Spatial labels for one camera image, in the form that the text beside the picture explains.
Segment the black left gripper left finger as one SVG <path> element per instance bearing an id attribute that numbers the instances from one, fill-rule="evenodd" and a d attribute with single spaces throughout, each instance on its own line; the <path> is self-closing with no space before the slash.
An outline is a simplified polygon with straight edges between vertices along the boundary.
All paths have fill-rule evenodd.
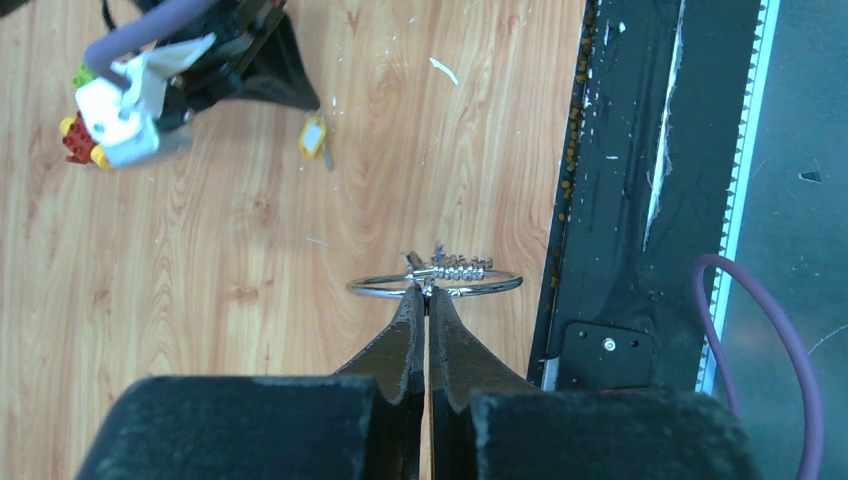
<path id="1" fill-rule="evenodd" d="M 326 376 L 156 376 L 104 419 L 81 479 L 415 479 L 424 406 L 419 288 Z"/>

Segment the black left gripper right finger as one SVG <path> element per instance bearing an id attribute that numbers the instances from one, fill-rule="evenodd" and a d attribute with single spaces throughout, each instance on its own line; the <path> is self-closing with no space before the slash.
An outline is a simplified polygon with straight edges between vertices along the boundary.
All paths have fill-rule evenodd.
<path id="1" fill-rule="evenodd" d="M 755 479 L 737 419 L 694 392 L 545 392 L 428 302 L 432 473 L 437 479 Z"/>

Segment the large keyring with keys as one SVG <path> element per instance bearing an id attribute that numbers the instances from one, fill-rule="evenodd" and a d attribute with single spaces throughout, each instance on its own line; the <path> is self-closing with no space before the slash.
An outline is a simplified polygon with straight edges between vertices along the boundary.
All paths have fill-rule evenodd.
<path id="1" fill-rule="evenodd" d="M 498 270 L 491 258 L 448 254 L 443 246 L 435 248 L 429 260 L 417 252 L 402 254 L 405 271 L 351 280 L 346 290 L 354 295 L 378 299 L 400 299 L 412 287 L 425 297 L 436 288 L 454 298 L 477 297 L 511 291 L 524 279 L 510 271 Z"/>

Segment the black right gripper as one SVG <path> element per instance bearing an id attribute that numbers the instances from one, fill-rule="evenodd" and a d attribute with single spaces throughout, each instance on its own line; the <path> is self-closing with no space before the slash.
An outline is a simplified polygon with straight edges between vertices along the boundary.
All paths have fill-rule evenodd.
<path id="1" fill-rule="evenodd" d="M 284 1 L 218 1 L 156 41 L 153 48 L 216 35 L 213 46 L 176 78 L 193 115 L 223 100 L 252 100 L 302 111 L 320 108 L 285 6 Z"/>

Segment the silver key with yellow tag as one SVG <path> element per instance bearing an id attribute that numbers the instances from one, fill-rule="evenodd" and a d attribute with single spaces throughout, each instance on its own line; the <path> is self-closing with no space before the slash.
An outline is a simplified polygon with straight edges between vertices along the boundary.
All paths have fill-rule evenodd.
<path id="1" fill-rule="evenodd" d="M 309 117 L 300 133 L 298 148 L 304 158 L 315 159 L 320 156 L 329 172 L 335 164 L 328 147 L 328 127 L 320 114 Z"/>

